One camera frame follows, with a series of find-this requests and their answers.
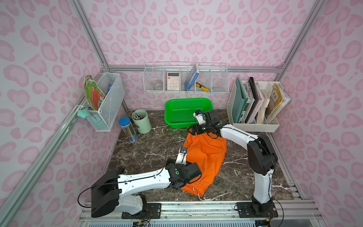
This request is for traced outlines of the orange shorts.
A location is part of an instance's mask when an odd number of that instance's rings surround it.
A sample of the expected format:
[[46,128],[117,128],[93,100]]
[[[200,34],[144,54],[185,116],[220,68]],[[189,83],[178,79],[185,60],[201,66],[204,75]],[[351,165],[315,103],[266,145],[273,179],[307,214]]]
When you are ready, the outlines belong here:
[[189,134],[184,143],[187,150],[186,161],[197,163],[202,175],[197,181],[187,184],[183,191],[195,196],[203,196],[218,174],[227,152],[227,139],[211,133]]

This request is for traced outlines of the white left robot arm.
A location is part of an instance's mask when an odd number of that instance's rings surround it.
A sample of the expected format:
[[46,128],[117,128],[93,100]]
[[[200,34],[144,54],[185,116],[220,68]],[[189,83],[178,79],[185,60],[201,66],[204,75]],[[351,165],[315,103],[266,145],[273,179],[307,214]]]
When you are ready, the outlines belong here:
[[91,186],[91,217],[103,217],[114,211],[139,214],[147,210],[147,202],[141,192],[183,188],[201,176],[197,163],[170,163],[162,169],[136,175],[108,171]]

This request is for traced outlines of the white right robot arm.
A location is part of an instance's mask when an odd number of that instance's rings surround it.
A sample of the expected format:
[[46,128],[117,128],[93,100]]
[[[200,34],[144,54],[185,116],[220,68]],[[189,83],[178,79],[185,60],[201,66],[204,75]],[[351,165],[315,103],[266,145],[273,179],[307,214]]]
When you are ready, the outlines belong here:
[[248,164],[254,172],[254,192],[251,202],[236,205],[240,217],[277,218],[278,212],[271,188],[278,156],[270,138],[264,134],[251,134],[222,122],[214,110],[206,112],[197,110],[193,118],[196,124],[192,126],[192,133],[196,135],[212,133],[247,150]]

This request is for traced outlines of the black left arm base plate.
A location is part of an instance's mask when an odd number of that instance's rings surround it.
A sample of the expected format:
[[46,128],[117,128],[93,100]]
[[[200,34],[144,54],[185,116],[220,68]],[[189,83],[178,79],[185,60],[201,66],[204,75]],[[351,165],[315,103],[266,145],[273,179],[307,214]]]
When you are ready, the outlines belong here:
[[148,203],[139,213],[130,215],[127,212],[122,213],[122,219],[160,219],[162,204],[161,203]]

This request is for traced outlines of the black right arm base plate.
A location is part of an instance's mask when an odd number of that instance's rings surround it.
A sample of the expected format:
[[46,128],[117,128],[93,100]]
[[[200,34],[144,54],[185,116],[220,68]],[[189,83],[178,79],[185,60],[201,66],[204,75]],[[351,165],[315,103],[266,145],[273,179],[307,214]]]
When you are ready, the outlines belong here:
[[278,218],[279,214],[275,204],[271,201],[259,204],[258,202],[238,202],[234,209],[240,218]]

